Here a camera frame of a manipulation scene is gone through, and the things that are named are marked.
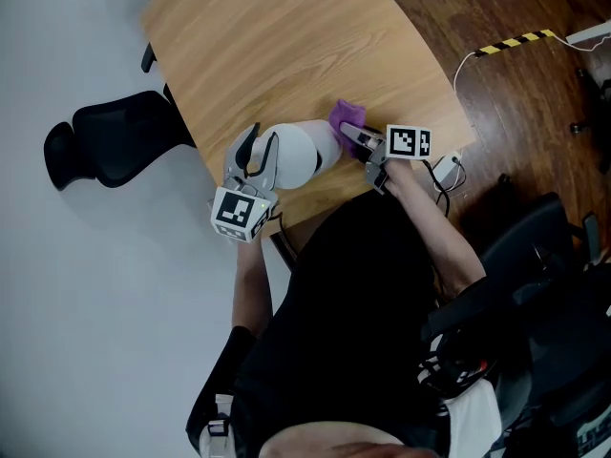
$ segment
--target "person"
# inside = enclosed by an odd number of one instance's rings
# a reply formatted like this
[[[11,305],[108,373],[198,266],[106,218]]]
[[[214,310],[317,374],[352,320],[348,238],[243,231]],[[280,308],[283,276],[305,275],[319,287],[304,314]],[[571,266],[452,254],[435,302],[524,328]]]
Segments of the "person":
[[[276,315],[261,240],[239,243],[233,330],[189,419],[194,447],[211,395],[228,392],[239,457],[448,454],[448,417],[416,378],[419,331],[433,266],[449,297],[485,271],[411,164],[386,171],[391,195],[355,198],[314,233]]]

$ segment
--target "caution tape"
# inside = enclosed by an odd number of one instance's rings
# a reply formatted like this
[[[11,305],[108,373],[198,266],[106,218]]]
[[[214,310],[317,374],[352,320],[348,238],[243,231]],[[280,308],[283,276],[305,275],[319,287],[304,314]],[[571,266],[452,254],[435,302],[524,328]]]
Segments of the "caution tape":
[[[527,34],[522,34],[512,39],[507,39],[503,42],[499,42],[498,44],[493,44],[492,46],[486,46],[485,48],[481,48],[475,51],[475,57],[494,54],[495,52],[501,52],[503,50],[508,50],[509,48],[514,48],[516,46],[519,46],[520,44],[526,44],[527,42],[538,41],[539,39],[542,39],[544,37],[554,36],[555,34],[549,29],[546,29],[545,31],[528,32]]]

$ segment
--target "purple cloth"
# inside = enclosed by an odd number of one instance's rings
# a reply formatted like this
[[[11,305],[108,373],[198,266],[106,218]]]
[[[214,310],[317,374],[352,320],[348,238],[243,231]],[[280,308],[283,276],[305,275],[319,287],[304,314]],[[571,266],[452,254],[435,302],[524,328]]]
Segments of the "purple cloth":
[[[328,122],[335,132],[335,137],[350,152],[352,157],[356,156],[356,144],[342,134],[340,126],[342,122],[347,122],[356,127],[363,127],[365,125],[365,113],[365,107],[353,105],[340,99],[328,115]]]

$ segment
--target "wooden floor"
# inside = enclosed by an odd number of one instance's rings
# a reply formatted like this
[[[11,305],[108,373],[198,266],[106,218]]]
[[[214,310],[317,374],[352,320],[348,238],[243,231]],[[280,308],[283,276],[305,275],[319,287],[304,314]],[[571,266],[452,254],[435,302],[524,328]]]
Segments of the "wooden floor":
[[[449,79],[477,48],[543,29],[564,37],[611,18],[611,0],[395,1]],[[555,39],[539,40],[471,58],[461,72],[457,92],[478,141],[463,152],[469,176],[452,193],[450,217],[476,247],[490,240],[507,208],[494,194],[503,173],[511,177],[520,201],[555,191],[572,222],[580,224],[595,212],[603,245],[611,242],[611,174],[599,173],[600,153],[592,137],[571,135],[569,129],[585,119],[577,68],[588,70],[599,83],[611,78],[611,41],[587,53]],[[289,230],[298,249],[317,223],[320,219]]]

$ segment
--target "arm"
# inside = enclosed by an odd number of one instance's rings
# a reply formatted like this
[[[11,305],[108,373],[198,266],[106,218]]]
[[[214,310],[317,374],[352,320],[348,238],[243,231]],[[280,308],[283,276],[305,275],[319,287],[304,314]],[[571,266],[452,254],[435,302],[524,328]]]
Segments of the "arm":
[[[411,164],[391,159],[385,169],[390,177],[387,189],[403,205],[448,290],[456,296],[484,278],[486,272],[474,249],[418,184]]]
[[[238,270],[231,323],[261,336],[272,318],[271,293],[263,259],[261,237],[238,243]]]

